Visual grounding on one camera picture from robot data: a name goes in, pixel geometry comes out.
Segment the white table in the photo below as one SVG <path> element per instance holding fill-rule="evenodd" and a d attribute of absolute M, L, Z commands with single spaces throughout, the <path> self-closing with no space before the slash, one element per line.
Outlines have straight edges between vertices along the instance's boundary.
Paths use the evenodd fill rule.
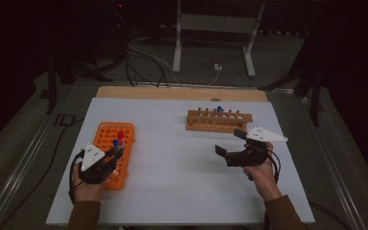
<path fill-rule="evenodd" d="M 187 131 L 188 109 L 217 107 L 252 113 L 248 127 L 282 134 L 271 103 L 94 98 L 89 106 L 67 169 L 47 217 L 47 224 L 67 224 L 72 211 L 68 172 L 72 159 L 92 142 L 101 122 L 130 122 L 135 143 L 129 177 L 120 192 L 106 191 L 100 224 L 192 225 L 247 224 L 264 221 L 265 207 L 240 168 L 228 168 L 214 146 L 242 150 L 232 134 Z M 303 222 L 314 218 L 287 143 L 275 142 L 282 163 L 279 187 L 288 194 Z"/>

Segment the hand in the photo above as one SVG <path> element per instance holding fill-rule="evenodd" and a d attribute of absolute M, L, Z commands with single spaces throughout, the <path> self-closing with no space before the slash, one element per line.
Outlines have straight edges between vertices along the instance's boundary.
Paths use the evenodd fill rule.
<path fill-rule="evenodd" d="M 265 145 L 267 146 L 268 154 L 271 156 L 273 145 L 269 142 L 266 142 Z M 264 201 L 282 196 L 279 188 L 277 187 L 276 180 L 274 179 L 273 167 L 270 159 L 267 158 L 260 166 L 243 167 L 243 172 L 247 176 L 253 177 L 256 189 Z"/>
<path fill-rule="evenodd" d="M 80 166 L 79 164 L 74 165 L 74 178 L 73 178 L 73 186 L 77 188 L 74 189 L 74 197 L 77 201 L 101 201 L 104 182 L 101 184 L 87 184 L 82 182 L 79 178 Z"/>

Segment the metal stand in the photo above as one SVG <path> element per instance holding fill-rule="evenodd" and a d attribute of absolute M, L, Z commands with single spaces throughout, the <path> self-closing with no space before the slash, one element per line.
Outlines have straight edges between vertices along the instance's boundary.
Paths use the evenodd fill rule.
<path fill-rule="evenodd" d="M 318 123 L 318 108 L 319 108 L 319 94 L 321 88 L 323 62 L 320 58 L 315 58 L 314 61 L 307 67 L 301 70 L 291 70 L 284 78 L 273 82 L 272 84 L 258 87 L 259 90 L 271 91 L 289 81 L 300 78 L 297 86 L 294 89 L 296 97 L 306 97 L 312 88 L 310 117 L 313 123 L 319 127 Z"/>
<path fill-rule="evenodd" d="M 181 30 L 213 31 L 250 34 L 249 43 L 242 48 L 244 61 L 249 78 L 256 77 L 250 52 L 259 31 L 265 5 L 261 5 L 255 18 L 252 17 L 234 17 L 234 16 L 215 16 L 187 14 L 181 12 L 181 0 L 177 0 L 177 24 L 175 37 L 174 60 L 172 70 L 175 73 L 180 72 L 181 62 Z"/>
<path fill-rule="evenodd" d="M 86 67 L 83 63 L 74 60 L 68 55 L 62 52 L 49 51 L 48 54 L 48 64 L 47 64 L 47 72 L 48 72 L 48 82 L 49 82 L 49 107 L 47 109 L 47 114 L 51 114 L 54 107 L 57 103 L 57 85 L 56 85 L 56 76 L 57 74 L 62 79 L 63 83 L 73 84 L 75 77 L 72 73 L 70 65 L 74 66 L 86 73 L 87 76 L 92 77 L 98 81 L 112 81 L 111 79 L 107 79 L 97 73 L 95 70 L 92 70 Z"/>

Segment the metal frame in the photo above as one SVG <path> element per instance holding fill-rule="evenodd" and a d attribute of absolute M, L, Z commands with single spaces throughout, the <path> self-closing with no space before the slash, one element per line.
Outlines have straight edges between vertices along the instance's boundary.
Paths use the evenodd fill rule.
<path fill-rule="evenodd" d="M 0 193 L 0 224 L 9 205 L 11 204 L 14 195 L 16 194 L 16 191 L 22 184 L 26 173 L 33 164 L 41 145 L 45 141 L 47 133 L 53 126 L 52 123 L 55 117 L 58 115 L 63 102 L 68 97 L 69 92 L 71 92 L 71 86 L 64 85 L 61 87 L 59 97 L 64 100 L 60 100 L 57 106 L 53 107 L 53 112 L 46 116 L 43 123 L 40 125 L 40 128 L 36 132 L 32 142 L 28 146 L 26 152 L 24 152 L 23 157 L 20 159 L 15 169 L 11 172 L 11 175 L 5 183 Z"/>
<path fill-rule="evenodd" d="M 265 5 L 262 4 L 255 18 L 186 14 L 181 12 L 181 0 L 177 0 L 175 51 L 174 60 L 172 62 L 172 70 L 175 73 L 180 72 L 182 52 L 181 30 L 232 32 L 250 34 L 249 43 L 246 46 L 243 46 L 242 52 L 246 65 L 247 76 L 249 78 L 256 77 L 256 72 L 250 53 L 253 43 L 255 42 L 256 34 L 259 31 L 264 10 Z"/>
<path fill-rule="evenodd" d="M 331 151 L 327 148 L 326 143 L 322 139 L 321 133 L 317 130 L 316 126 L 311 120 L 311 116 L 309 114 L 310 104 L 307 98 L 300 98 L 299 104 L 301 109 L 304 111 L 305 118 L 307 120 L 307 124 L 310 127 L 311 133 L 315 138 L 315 143 L 319 149 L 319 156 L 321 160 L 324 162 L 324 166 L 328 171 L 330 179 L 335 187 L 335 191 L 339 197 L 340 203 L 346 213 L 346 217 L 351 223 L 351 227 L 353 230 L 366 230 L 366 226 L 363 222 L 360 213 L 355 206 L 355 201 L 352 198 L 351 193 L 349 192 L 348 187 L 346 186 L 342 175 L 339 172 L 339 169 L 334 161 L 334 156 Z"/>

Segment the power outlet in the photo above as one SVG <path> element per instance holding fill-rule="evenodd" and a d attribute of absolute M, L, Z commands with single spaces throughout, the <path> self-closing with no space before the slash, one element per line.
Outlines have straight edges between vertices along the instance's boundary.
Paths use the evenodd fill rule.
<path fill-rule="evenodd" d="M 215 64 L 214 69 L 217 70 L 217 71 L 221 71 L 222 66 L 220 64 Z"/>

